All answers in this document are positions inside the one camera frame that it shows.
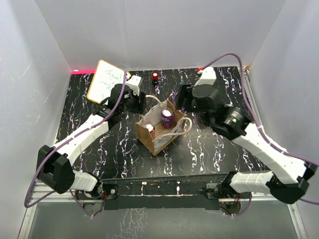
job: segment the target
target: purple can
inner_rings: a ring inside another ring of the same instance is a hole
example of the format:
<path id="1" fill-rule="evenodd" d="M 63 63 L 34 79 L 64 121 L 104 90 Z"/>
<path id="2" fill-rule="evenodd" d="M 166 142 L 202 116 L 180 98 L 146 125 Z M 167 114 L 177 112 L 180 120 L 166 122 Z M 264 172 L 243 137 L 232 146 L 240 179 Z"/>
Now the purple can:
<path id="1" fill-rule="evenodd" d="M 174 121 L 174 111 L 171 108 L 165 108 L 161 111 L 161 125 L 164 128 L 170 128 Z"/>

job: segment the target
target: brown paper bag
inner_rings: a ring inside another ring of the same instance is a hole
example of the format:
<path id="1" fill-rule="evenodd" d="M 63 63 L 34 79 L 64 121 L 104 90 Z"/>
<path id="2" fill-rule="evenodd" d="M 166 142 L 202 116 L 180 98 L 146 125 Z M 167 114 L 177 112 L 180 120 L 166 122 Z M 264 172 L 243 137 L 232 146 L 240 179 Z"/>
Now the brown paper bag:
<path id="1" fill-rule="evenodd" d="M 171 128 L 164 128 L 160 123 L 161 112 L 164 108 L 169 107 L 174 111 L 174 121 L 173 126 Z M 138 135 L 138 139 L 145 145 L 145 147 L 151 151 L 151 153 L 155 156 L 160 151 L 162 151 L 169 143 L 171 143 L 174 139 L 177 138 L 178 135 L 168 135 L 163 136 L 168 133 L 182 133 L 184 132 L 185 119 L 190 121 L 191 128 L 191 120 L 186 118 L 187 115 L 183 114 L 181 111 L 177 111 L 175 106 L 169 101 L 163 101 L 153 108 L 150 109 L 148 113 L 146 113 L 143 118 L 135 123 L 136 132 Z M 143 125 L 145 123 L 150 122 L 155 127 L 155 137 L 152 138 L 149 130 L 144 128 Z"/>

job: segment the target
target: soda can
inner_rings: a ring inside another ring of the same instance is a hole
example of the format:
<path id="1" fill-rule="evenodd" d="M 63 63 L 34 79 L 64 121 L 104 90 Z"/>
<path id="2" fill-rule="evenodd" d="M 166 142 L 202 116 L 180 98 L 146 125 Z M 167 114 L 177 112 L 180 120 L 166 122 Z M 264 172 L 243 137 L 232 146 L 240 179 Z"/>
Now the soda can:
<path id="1" fill-rule="evenodd" d="M 155 138 L 155 127 L 151 123 L 145 123 L 143 125 L 144 128 L 147 128 L 152 136 L 152 138 Z"/>
<path id="2" fill-rule="evenodd" d="M 161 111 L 161 125 L 164 128 L 170 128 L 174 121 L 174 111 L 171 108 L 165 108 Z"/>

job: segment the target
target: black marble table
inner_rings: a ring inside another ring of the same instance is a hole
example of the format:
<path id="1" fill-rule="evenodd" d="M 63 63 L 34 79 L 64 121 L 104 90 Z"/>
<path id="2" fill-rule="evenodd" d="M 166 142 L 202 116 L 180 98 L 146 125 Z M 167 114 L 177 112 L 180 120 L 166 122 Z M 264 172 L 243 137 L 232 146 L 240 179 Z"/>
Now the black marble table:
<path id="1" fill-rule="evenodd" d="M 215 68 L 215 85 L 223 100 L 246 109 L 237 67 Z M 153 86 L 152 71 L 132 71 L 142 77 L 141 89 L 161 101 L 172 96 L 181 82 L 195 83 L 195 69 L 160 70 L 159 84 Z M 57 140 L 76 130 L 97 106 L 86 98 L 93 74 L 72 75 L 65 100 Z M 149 110 L 156 103 L 147 99 Z M 76 160 L 75 170 L 93 172 L 103 179 L 115 177 L 183 176 L 190 174 L 263 171 L 267 168 L 251 153 L 217 135 L 211 128 L 201 128 L 192 113 L 190 133 L 179 136 L 157 156 L 137 140 L 134 123 L 139 115 L 128 114 L 119 124 L 91 144 Z"/>

